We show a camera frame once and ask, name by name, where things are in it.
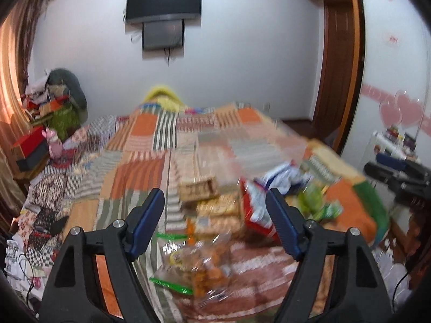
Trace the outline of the green snack bag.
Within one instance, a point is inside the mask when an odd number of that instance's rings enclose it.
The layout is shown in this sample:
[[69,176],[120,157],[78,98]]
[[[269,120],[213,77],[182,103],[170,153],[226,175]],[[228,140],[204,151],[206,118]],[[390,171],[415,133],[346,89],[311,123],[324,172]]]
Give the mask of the green snack bag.
[[327,201],[324,189],[318,184],[308,184],[297,195],[298,209],[303,217],[320,222],[336,219],[343,213],[343,207],[338,200]]

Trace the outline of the red instant noodle packet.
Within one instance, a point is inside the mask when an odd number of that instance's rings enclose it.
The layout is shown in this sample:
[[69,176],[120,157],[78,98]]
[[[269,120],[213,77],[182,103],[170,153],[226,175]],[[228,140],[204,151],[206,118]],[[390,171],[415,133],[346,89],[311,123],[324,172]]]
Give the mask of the red instant noodle packet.
[[279,242],[277,231],[267,211],[267,192],[257,183],[248,179],[240,179],[239,186],[242,194],[242,209],[244,222],[252,231]]

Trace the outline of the brown wooden door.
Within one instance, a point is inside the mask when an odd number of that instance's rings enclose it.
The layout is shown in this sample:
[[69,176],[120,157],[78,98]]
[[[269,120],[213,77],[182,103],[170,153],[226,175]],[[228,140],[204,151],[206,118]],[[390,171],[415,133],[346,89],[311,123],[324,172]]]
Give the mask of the brown wooden door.
[[362,0],[322,0],[324,42],[313,127],[340,154],[359,101],[364,69],[365,22]]

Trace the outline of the blue white snack bag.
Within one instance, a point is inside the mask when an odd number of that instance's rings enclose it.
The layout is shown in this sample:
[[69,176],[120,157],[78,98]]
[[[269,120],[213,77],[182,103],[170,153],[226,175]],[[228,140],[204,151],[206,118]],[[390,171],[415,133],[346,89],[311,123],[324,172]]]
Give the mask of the blue white snack bag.
[[303,172],[294,162],[285,162],[270,169],[254,181],[265,191],[278,189],[282,195],[304,188],[313,179],[312,175]]

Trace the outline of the clear green-sealed snack bag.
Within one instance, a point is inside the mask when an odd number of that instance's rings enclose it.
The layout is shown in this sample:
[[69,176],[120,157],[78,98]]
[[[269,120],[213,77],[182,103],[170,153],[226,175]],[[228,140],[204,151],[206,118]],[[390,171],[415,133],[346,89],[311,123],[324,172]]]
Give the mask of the clear green-sealed snack bag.
[[232,281],[230,234],[197,240],[181,234],[157,233],[161,266],[151,282],[205,306],[227,299]]

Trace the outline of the patchwork striped bed blanket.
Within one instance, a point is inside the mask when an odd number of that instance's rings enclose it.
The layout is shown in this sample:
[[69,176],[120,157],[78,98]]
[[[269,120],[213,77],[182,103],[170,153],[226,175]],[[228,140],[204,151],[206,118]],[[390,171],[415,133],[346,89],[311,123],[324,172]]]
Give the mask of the patchwork striped bed blanket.
[[[199,172],[198,134],[270,119],[253,108],[233,104],[204,114],[170,112],[146,105],[128,117],[100,117],[64,144],[60,163],[50,163],[34,179],[18,219],[14,240],[24,251],[12,284],[29,299],[40,299],[54,259],[74,226],[98,230],[125,217],[149,192],[164,192],[161,233],[186,231],[179,182],[204,177]],[[303,159],[324,166],[318,181],[343,213],[328,227],[357,227],[370,244],[381,242],[389,217],[371,185],[330,148],[309,142]],[[151,282],[161,266],[158,242],[151,241],[134,264],[138,278],[163,322],[267,322],[285,295],[296,263],[258,233],[242,227],[232,244],[233,292],[224,303],[195,308],[190,298]]]

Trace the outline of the pink plush toy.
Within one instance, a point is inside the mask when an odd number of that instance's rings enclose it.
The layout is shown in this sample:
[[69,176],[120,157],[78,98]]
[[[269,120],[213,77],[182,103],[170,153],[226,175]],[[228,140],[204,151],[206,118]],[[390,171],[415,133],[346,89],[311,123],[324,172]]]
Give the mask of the pink plush toy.
[[61,139],[59,139],[58,133],[56,132],[56,130],[46,127],[42,131],[42,135],[47,141],[50,157],[52,159],[60,158],[63,152],[63,143]]

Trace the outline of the orange-edged biscuit packet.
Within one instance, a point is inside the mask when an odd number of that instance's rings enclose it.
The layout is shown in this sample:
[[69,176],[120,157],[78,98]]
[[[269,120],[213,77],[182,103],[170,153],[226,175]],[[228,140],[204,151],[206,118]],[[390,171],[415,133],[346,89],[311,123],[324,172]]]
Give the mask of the orange-edged biscuit packet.
[[196,238],[210,238],[219,234],[237,236],[242,230],[239,217],[194,217],[187,219],[186,232]]

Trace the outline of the yellow biscuit packet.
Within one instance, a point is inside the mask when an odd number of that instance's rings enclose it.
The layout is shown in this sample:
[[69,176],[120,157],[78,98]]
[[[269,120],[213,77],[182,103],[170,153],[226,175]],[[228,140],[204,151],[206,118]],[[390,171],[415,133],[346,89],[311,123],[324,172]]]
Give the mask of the yellow biscuit packet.
[[236,193],[227,193],[206,201],[199,201],[196,211],[199,216],[237,216],[240,214],[239,205],[238,195]]

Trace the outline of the clear plastic storage bin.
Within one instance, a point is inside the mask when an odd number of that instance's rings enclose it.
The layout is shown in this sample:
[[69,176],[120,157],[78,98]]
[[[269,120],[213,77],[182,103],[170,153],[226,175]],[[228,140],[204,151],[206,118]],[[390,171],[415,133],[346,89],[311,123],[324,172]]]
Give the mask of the clear plastic storage bin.
[[264,118],[236,128],[198,134],[196,149],[199,172],[215,177],[220,187],[254,179],[282,163],[300,164],[307,139],[282,122]]

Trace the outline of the grey cushion on pile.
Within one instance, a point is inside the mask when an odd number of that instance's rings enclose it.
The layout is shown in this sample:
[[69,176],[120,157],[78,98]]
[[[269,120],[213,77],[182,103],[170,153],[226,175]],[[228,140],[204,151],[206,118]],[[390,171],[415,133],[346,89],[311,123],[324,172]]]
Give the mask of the grey cushion on pile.
[[88,119],[87,99],[77,77],[65,68],[53,69],[47,78],[46,85],[64,85],[64,95],[69,96],[70,103],[75,107],[82,123]]

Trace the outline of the yellow plush pillow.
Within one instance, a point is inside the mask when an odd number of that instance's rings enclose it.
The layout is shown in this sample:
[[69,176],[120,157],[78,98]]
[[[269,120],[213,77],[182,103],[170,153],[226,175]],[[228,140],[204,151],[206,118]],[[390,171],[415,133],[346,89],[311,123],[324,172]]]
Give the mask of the yellow plush pillow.
[[186,108],[186,104],[180,100],[177,94],[165,85],[156,85],[146,94],[143,104],[156,104],[163,110],[180,112]]

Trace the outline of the orange brown curtain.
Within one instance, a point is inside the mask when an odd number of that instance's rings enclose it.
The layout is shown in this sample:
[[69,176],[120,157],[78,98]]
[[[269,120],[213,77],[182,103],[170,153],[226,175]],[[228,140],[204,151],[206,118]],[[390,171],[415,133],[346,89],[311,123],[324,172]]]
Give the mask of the orange brown curtain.
[[17,0],[1,22],[1,226],[6,228],[25,200],[13,179],[18,167],[11,148],[30,129],[20,97],[29,84],[29,61],[45,2]]

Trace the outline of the pink heart wall decoration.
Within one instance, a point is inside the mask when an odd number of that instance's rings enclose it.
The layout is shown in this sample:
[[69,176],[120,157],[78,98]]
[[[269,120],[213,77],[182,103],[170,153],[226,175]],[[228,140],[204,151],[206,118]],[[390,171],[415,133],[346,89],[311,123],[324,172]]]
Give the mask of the pink heart wall decoration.
[[401,126],[410,128],[418,125],[422,119],[424,103],[411,99],[406,91],[398,91],[394,96],[387,96],[379,104],[379,114],[385,128]]

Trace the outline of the large black wall television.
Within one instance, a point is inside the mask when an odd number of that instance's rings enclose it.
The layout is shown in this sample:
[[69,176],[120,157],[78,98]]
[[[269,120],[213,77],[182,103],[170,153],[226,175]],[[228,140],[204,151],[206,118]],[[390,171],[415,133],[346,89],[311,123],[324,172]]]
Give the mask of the large black wall television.
[[201,0],[126,0],[125,22],[194,19],[201,15]]

